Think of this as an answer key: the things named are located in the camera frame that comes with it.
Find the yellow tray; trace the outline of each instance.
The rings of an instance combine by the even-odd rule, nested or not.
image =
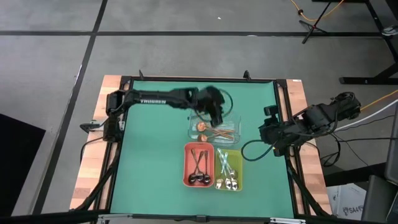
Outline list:
[[[238,173],[238,189],[237,190],[228,190],[225,187],[225,184],[223,183],[223,186],[220,189],[217,190],[228,190],[228,191],[232,191],[232,192],[238,192],[241,191],[243,189],[243,158],[241,155],[241,151],[240,150],[234,150],[234,149],[221,149],[221,151],[223,151],[223,153],[228,152],[228,157],[227,157],[227,161],[229,163],[229,165],[231,166],[232,169],[234,169],[237,173]],[[216,157],[215,157],[215,174],[214,176],[216,177],[214,186],[216,187],[216,181],[217,179],[224,179],[225,180],[225,175],[221,174],[221,162],[220,162],[220,158],[219,158],[219,153],[218,150],[215,150],[216,152]]]

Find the red tray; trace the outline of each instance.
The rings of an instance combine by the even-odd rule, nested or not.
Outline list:
[[[193,159],[191,149],[195,150],[195,154],[197,156],[197,160],[199,159],[199,154],[201,151],[208,151],[207,158],[207,174],[210,175],[211,181],[208,185],[205,185],[199,181],[195,181],[193,184],[190,184],[188,181],[189,175],[193,173],[196,168],[195,160]],[[184,173],[182,182],[187,187],[210,187],[214,184],[214,147],[208,142],[190,142],[185,145],[185,155],[184,155]],[[201,158],[199,162],[199,169],[203,173],[206,172],[206,160],[205,156]]]

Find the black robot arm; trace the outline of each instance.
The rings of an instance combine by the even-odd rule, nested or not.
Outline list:
[[[198,88],[176,88],[170,91],[118,90],[106,97],[106,114],[103,139],[109,142],[121,140],[119,116],[135,104],[169,105],[179,109],[193,109],[196,113],[209,114],[212,127],[223,122],[224,97],[220,90],[208,86]]]
[[[282,123],[275,116],[277,107],[267,107],[264,112],[271,118],[265,119],[259,127],[261,140],[274,145],[275,156],[283,156],[289,146],[301,146],[313,138],[331,134],[338,121],[358,117],[360,107],[354,93],[340,93],[329,105],[309,106]]]

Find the green table surface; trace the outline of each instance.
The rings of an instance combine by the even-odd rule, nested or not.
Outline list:
[[[133,88],[168,91],[208,85],[226,90],[234,100],[233,112],[241,116],[241,140],[230,149],[239,150],[245,142],[259,139],[258,127],[266,118],[263,107],[276,104],[273,83],[134,81]],[[130,107],[111,213],[293,218],[285,161],[272,152],[256,162],[244,161],[240,192],[185,186],[184,145],[192,141],[189,115],[190,110],[167,105]],[[246,155],[254,158],[268,147],[253,143]]]

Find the glass dish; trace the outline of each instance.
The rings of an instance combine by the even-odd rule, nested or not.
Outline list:
[[[230,146],[241,139],[241,117],[239,115],[231,112],[223,118],[223,124],[216,128],[212,128],[210,122],[207,122],[210,120],[210,115],[202,115],[202,118],[205,121],[202,121],[194,111],[191,112],[188,117],[188,136],[190,138],[196,141],[206,141],[217,146]]]

